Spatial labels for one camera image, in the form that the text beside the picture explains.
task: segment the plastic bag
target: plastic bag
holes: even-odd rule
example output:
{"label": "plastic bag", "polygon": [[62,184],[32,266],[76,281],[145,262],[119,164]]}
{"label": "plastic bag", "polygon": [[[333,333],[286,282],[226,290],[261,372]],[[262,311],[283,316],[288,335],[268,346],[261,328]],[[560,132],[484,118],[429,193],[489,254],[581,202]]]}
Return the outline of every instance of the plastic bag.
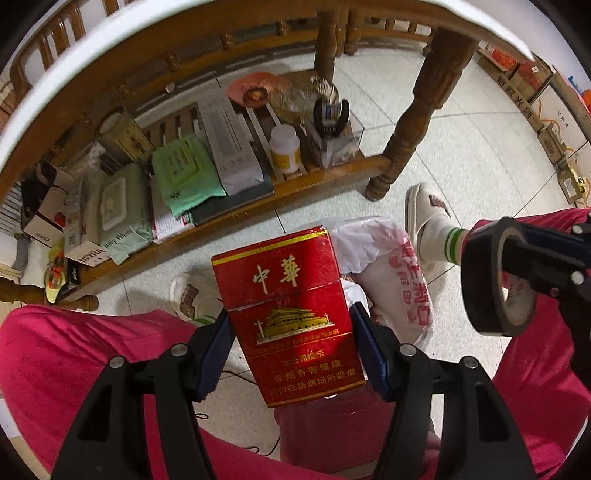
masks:
{"label": "plastic bag", "polygon": [[433,304],[406,231],[392,218],[325,219],[342,274],[356,274],[372,317],[400,342],[425,348],[433,329]]}

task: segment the sock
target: sock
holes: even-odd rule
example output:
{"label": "sock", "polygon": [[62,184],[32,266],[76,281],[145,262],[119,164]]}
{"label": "sock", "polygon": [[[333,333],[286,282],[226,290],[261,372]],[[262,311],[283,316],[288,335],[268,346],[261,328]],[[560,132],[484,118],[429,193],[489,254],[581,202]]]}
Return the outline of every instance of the sock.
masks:
{"label": "sock", "polygon": [[467,233],[468,230],[456,227],[446,215],[436,215],[423,227],[418,254],[427,262],[459,265]]}

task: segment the gold border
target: gold border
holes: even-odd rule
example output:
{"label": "gold border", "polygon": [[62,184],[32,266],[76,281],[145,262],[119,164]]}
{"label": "gold border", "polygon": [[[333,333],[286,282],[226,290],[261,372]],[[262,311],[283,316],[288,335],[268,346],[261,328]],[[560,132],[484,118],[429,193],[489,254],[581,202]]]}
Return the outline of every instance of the gold border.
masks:
{"label": "gold border", "polygon": [[275,353],[279,353],[279,352],[285,352],[286,350],[293,350],[295,347],[298,347],[300,345],[308,345],[309,343],[315,343],[315,342],[322,342],[324,340],[332,340],[333,338],[338,338],[338,337],[342,337],[343,335],[351,335],[353,332],[345,332],[345,333],[338,333],[337,335],[333,335],[332,337],[324,337],[324,338],[318,338],[315,340],[310,340],[307,343],[298,343],[297,345],[290,345],[290,346],[286,346],[285,348],[282,348],[281,350],[274,350],[272,352],[267,352],[267,353],[260,353],[259,355],[255,355],[255,356],[250,356],[248,357],[249,359],[254,359],[254,358],[260,358],[262,356],[267,356],[267,355],[274,355]]}
{"label": "gold border", "polygon": [[340,392],[343,390],[348,390],[350,388],[357,387],[358,385],[364,385],[364,384],[365,384],[365,380],[360,380],[356,383],[351,383],[349,385],[345,385],[344,387],[335,388],[334,390],[329,390],[327,392],[316,393],[314,395],[308,395],[307,397],[293,398],[292,400],[284,400],[284,401],[279,401],[276,403],[268,403],[267,407],[269,407],[269,408],[278,407],[279,405],[287,405],[288,403],[293,403],[296,401],[311,400],[312,398],[318,398],[318,397],[327,397],[328,395],[331,395],[333,393],[337,393],[337,392]]}
{"label": "gold border", "polygon": [[276,248],[285,247],[287,245],[296,244],[299,242],[303,242],[305,240],[310,240],[312,238],[316,238],[317,236],[328,235],[327,230],[323,230],[321,232],[313,232],[307,233],[305,235],[296,236],[294,238],[289,238],[287,240],[283,240],[281,242],[277,242],[276,244],[266,245],[264,247],[254,248],[252,250],[247,250],[246,252],[241,252],[236,255],[230,255],[229,257],[219,258],[217,260],[212,261],[212,265],[215,267],[216,265],[221,265],[228,262],[233,262],[234,260],[240,260],[241,258],[250,257],[251,255],[260,254],[263,252],[268,252],[269,250],[274,250]]}

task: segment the white slipper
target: white slipper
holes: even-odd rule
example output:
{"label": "white slipper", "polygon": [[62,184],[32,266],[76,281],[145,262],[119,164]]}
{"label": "white slipper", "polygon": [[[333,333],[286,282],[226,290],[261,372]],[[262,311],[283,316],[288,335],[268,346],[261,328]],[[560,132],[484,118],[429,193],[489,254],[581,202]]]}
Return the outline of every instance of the white slipper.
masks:
{"label": "white slipper", "polygon": [[196,273],[181,273],[170,284],[170,303],[181,320],[195,326],[216,321],[223,309],[217,285]]}
{"label": "white slipper", "polygon": [[405,199],[404,228],[408,233],[410,242],[414,247],[423,275],[433,271],[436,262],[426,261],[421,258],[420,244],[425,224],[437,215],[445,215],[450,220],[451,214],[447,205],[441,198],[437,189],[429,183],[419,183],[410,187]]}

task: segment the white tiled floor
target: white tiled floor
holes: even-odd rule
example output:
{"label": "white tiled floor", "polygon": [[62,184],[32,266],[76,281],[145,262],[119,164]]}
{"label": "white tiled floor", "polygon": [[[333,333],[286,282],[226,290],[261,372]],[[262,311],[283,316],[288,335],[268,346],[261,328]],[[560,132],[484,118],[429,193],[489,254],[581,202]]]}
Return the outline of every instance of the white tiled floor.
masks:
{"label": "white tiled floor", "polygon": [[[394,124],[412,101],[414,79],[423,57],[420,50],[361,50],[337,59],[335,83],[366,126],[362,151],[380,153]],[[312,55],[280,59],[256,69],[244,69],[219,79],[226,86],[256,70],[284,73],[311,68]],[[470,228],[480,218],[525,216],[567,208],[554,170],[535,133],[503,91],[473,60],[445,107],[436,112],[424,141],[386,198],[370,203],[362,195],[366,181],[335,187],[321,196],[277,210],[246,228],[212,238],[204,245],[121,282],[103,292],[100,313],[137,314],[152,309],[171,311],[168,287],[182,272],[198,271],[213,280],[213,254],[265,240],[326,217],[389,215],[404,224],[404,195],[421,181],[437,185],[458,223]],[[476,355],[493,375],[506,341],[477,335],[462,307],[459,267],[445,267],[428,278],[437,319],[427,348],[430,356],[458,360]],[[227,368],[248,370],[236,345]],[[257,445],[268,452],[278,429],[256,388],[239,378],[223,378],[216,392],[196,407],[210,416],[202,425],[240,446]],[[440,431],[441,402],[433,407]]]}

